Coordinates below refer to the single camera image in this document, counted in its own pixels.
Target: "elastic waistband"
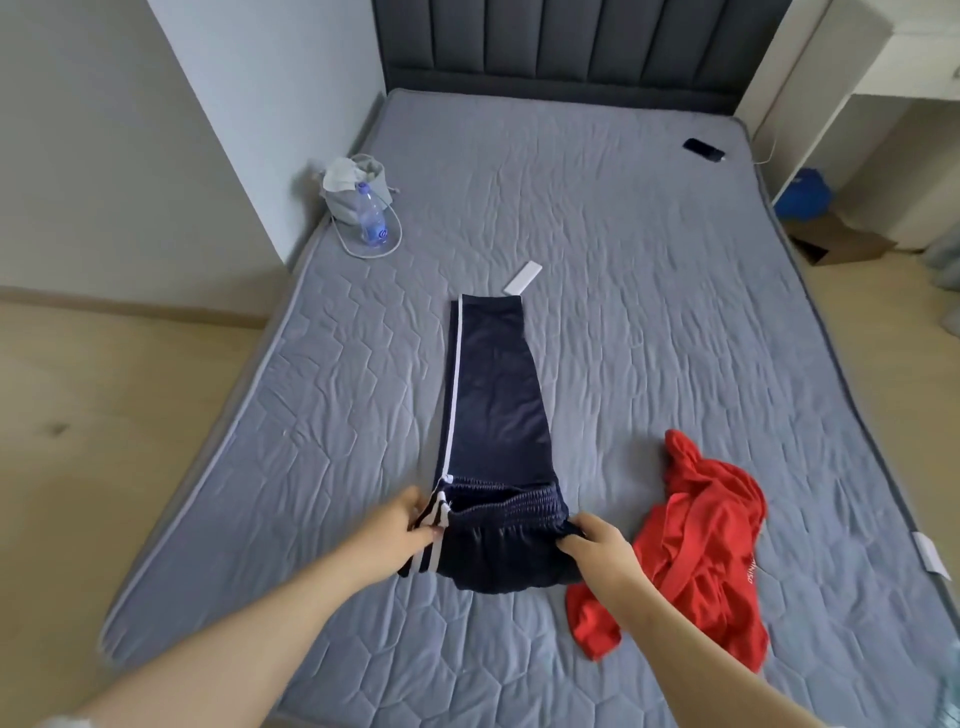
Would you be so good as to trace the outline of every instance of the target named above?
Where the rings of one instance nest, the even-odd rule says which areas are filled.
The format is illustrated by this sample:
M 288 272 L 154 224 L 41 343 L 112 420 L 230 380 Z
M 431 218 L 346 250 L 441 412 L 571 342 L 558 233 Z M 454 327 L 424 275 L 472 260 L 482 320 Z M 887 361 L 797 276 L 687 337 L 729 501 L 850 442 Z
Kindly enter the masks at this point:
M 505 490 L 520 490 L 515 496 L 499 502 L 478 503 L 457 510 L 460 497 L 496 499 Z M 476 526 L 525 525 L 531 528 L 555 528 L 566 521 L 569 511 L 557 483 L 506 486 L 482 483 L 468 478 L 454 478 L 452 483 L 441 483 L 440 490 L 450 504 L 450 525 L 462 528 Z

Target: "left hand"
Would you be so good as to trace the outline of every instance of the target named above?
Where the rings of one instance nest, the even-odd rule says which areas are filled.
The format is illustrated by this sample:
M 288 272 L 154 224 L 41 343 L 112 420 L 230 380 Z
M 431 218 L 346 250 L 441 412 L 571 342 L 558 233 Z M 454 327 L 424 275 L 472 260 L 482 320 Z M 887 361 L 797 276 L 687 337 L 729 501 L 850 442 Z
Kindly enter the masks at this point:
M 340 544 L 337 551 L 348 560 L 360 588 L 396 573 L 407 559 L 440 537 L 442 529 L 436 526 L 407 530 L 425 506 L 420 488 L 411 485 L 374 508 Z

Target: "upholstered headboard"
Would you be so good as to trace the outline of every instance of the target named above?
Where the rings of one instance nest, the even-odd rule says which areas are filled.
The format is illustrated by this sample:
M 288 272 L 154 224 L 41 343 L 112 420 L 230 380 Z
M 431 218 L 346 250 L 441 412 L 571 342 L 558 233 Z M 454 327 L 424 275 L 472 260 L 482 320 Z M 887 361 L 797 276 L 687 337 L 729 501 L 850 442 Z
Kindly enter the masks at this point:
M 373 0 L 388 90 L 733 113 L 790 0 Z

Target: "white wall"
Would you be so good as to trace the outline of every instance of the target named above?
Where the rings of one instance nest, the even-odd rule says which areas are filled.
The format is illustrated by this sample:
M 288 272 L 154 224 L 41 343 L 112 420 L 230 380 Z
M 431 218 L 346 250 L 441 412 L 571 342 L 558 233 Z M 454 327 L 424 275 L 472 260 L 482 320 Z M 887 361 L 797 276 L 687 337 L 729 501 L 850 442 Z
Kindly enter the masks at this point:
M 913 99 L 853 95 L 804 163 L 820 170 L 834 192 L 857 170 L 906 114 Z
M 960 104 L 915 101 L 836 206 L 905 250 L 925 248 L 960 221 Z
M 237 177 L 289 260 L 316 225 L 309 183 L 383 93 L 370 0 L 149 0 Z
M 734 113 L 753 138 L 827 11 L 830 0 L 793 0 Z
M 285 269 L 145 0 L 0 7 L 0 285 L 262 314 Z

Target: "red clothing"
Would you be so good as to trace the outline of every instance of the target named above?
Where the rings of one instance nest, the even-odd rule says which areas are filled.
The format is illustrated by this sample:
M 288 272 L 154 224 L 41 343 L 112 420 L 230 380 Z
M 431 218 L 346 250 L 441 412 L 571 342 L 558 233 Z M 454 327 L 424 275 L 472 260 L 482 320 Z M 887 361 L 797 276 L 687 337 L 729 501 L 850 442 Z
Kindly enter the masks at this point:
M 702 457 L 682 432 L 667 430 L 667 501 L 647 517 L 634 552 L 660 593 L 753 672 L 770 642 L 756 603 L 754 544 L 767 516 L 756 481 L 734 465 Z M 591 660 L 620 644 L 620 628 L 586 584 L 566 591 L 570 631 Z

